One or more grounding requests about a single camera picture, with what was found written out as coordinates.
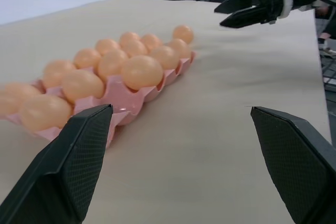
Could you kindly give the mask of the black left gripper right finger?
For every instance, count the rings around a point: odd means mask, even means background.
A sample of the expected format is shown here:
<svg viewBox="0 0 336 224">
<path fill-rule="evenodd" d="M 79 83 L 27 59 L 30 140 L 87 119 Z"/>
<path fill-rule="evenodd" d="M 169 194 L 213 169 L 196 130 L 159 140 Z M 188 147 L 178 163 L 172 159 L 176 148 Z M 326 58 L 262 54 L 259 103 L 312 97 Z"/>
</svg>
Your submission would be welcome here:
<svg viewBox="0 0 336 224">
<path fill-rule="evenodd" d="M 335 148 L 305 119 L 259 106 L 250 115 L 294 223 L 335 223 Z"/>
</svg>

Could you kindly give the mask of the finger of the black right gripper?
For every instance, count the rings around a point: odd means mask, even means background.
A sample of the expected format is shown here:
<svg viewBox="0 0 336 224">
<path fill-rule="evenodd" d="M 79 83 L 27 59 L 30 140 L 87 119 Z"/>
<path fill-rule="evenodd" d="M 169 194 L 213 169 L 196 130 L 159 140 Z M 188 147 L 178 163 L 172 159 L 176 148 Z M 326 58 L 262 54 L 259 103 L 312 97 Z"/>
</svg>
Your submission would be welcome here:
<svg viewBox="0 0 336 224">
<path fill-rule="evenodd" d="M 252 0 L 225 0 L 214 9 L 214 12 L 221 14 L 232 14 L 236 11 L 250 8 L 251 6 Z"/>
<path fill-rule="evenodd" d="M 263 8 L 256 6 L 234 12 L 220 22 L 220 25 L 227 28 L 243 28 L 259 24 L 261 21 L 263 21 Z"/>
</svg>

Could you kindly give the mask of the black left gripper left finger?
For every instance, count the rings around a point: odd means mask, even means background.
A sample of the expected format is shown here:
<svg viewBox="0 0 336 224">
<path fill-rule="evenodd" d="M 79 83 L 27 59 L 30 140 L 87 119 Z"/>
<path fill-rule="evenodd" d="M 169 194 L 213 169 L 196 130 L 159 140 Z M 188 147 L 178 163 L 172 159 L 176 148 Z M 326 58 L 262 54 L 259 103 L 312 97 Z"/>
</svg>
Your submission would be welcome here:
<svg viewBox="0 0 336 224">
<path fill-rule="evenodd" d="M 82 223 L 102 169 L 113 107 L 72 116 L 1 204 L 1 223 Z"/>
</svg>

